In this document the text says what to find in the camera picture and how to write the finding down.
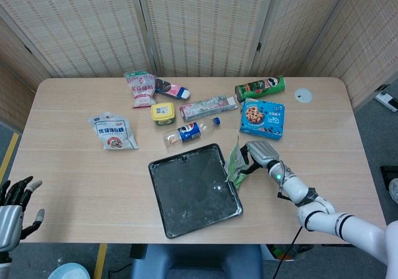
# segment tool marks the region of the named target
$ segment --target yellow lid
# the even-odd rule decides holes
[[[158,103],[150,107],[150,113],[154,121],[163,121],[174,118],[174,105],[171,102]]]

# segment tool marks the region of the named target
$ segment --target yellow container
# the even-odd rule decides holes
[[[171,102],[159,103],[150,107],[152,119],[158,125],[168,125],[175,121],[174,105]]]

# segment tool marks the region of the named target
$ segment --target blue box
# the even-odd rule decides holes
[[[283,104],[246,99],[243,104],[240,132],[280,139],[284,132]]]

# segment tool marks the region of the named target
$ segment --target robotic arm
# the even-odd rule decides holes
[[[0,187],[0,279],[8,278],[12,263],[9,252],[18,246],[20,240],[39,229],[44,220],[44,209],[41,209],[33,224],[22,229],[30,196],[42,184],[42,181],[29,184],[32,179],[33,176],[30,176],[13,184],[8,193],[10,181]]]
[[[338,236],[386,264],[387,279],[398,278],[398,221],[384,231],[348,213],[336,212],[315,188],[309,188],[279,160],[279,154],[266,141],[248,142],[243,152],[246,152],[246,158],[247,152],[251,154],[255,168],[268,170],[269,176],[279,185],[278,197],[289,199],[296,205],[298,221],[306,230]]]

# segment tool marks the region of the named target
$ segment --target pringles can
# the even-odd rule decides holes
[[[267,94],[275,94],[285,90],[285,78],[283,76],[267,77],[263,80],[245,83],[235,86],[236,98],[243,102],[246,98],[260,98]]]

